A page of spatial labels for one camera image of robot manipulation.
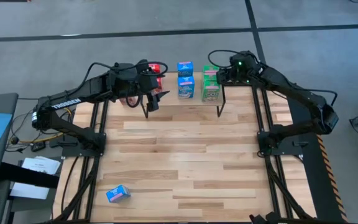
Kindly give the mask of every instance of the floor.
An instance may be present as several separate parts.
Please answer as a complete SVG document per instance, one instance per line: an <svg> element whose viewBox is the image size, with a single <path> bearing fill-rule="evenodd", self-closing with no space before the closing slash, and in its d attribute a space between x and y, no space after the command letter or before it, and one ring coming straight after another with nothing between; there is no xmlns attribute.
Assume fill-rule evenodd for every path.
<svg viewBox="0 0 358 224"><path fill-rule="evenodd" d="M301 86L339 93L335 110L340 121L333 133L323 139L347 216L358 223L358 135L348 122L358 115L358 29L340 29L358 28L358 3L251 0L251 4L267 63ZM0 38L0 93L39 97L74 88L88 65L95 61L136 63L147 58L161 60L170 71L175 71L177 62L192 60L195 70L200 71L211 50L256 52L250 25L243 0L0 2L0 37L114 34L108 38L65 40ZM131 33L167 30L186 33L197 29L204 30L204 34ZM116 35L123 32L126 37ZM217 55L215 60L225 63L225 58L227 55ZM102 72L95 69L91 76ZM34 106L34 101L19 101L16 115ZM33 138L36 132L29 122L25 127L19 136ZM6 153L4 160L16 163L25 157L59 155L59 149L38 153L27 150L23 154ZM17 213L14 223L41 222L49 216L50 207L43 205L39 210Z"/></svg>

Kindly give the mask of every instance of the white paper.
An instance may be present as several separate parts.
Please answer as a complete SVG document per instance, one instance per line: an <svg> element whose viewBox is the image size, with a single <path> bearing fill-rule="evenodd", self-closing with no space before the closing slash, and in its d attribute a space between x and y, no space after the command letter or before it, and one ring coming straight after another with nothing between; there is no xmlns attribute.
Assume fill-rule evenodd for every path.
<svg viewBox="0 0 358 224"><path fill-rule="evenodd" d="M37 156L35 159L25 158L22 167L46 174L54 175L60 166L59 161ZM49 189L46 187L36 187L34 185L15 183L13 185L11 196L46 199Z"/></svg>

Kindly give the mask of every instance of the green box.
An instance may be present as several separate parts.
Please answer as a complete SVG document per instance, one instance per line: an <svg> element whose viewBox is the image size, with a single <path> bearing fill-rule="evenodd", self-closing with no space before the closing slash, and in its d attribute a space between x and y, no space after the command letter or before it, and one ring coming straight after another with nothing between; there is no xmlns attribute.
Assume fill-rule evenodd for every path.
<svg viewBox="0 0 358 224"><path fill-rule="evenodd" d="M214 66L214 65L204 65L204 68L203 68L203 75L205 73L207 74L213 74L215 75L215 81L216 81L216 72L219 70L219 68L217 66Z"/></svg>
<svg viewBox="0 0 358 224"><path fill-rule="evenodd" d="M217 101L221 86L216 82L216 72L218 67L213 65L204 65L202 95L204 102Z"/></svg>

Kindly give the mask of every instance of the wooden table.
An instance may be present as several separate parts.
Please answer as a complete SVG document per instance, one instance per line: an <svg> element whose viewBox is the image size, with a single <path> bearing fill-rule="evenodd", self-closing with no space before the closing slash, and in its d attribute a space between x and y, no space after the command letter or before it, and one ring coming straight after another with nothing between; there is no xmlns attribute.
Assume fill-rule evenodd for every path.
<svg viewBox="0 0 358 224"><path fill-rule="evenodd" d="M287 101L271 93L268 97L274 123L290 124ZM74 123L89 126L92 107L78 105ZM108 142L99 166L91 221L223 222L266 215L273 208L264 160L256 155L258 130L249 87L226 88L226 107L220 118L213 106L188 105L161 106L145 119L141 107L110 103ZM63 163L53 205L55 216L60 214L73 160ZM315 217L303 164L293 156L282 156L282 161L289 191ZM65 206L77 190L81 164L82 158L69 181ZM119 184L128 186L132 197L109 203L106 192ZM80 218L85 207L86 200L82 200Z"/></svg>

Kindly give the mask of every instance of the blue box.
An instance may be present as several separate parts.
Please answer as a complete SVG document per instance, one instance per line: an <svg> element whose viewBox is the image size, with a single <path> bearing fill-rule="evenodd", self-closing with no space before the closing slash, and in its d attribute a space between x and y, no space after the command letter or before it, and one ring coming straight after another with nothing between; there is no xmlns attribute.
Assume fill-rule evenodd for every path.
<svg viewBox="0 0 358 224"><path fill-rule="evenodd" d="M177 67L178 77L193 76L193 62L179 62Z"/></svg>
<svg viewBox="0 0 358 224"><path fill-rule="evenodd" d="M110 203L118 203L124 198L128 198L131 196L127 187L123 185L119 185L115 189L109 190L106 192L107 199Z"/></svg>
<svg viewBox="0 0 358 224"><path fill-rule="evenodd" d="M192 98L194 95L194 78L178 77L178 94L179 99Z"/></svg>

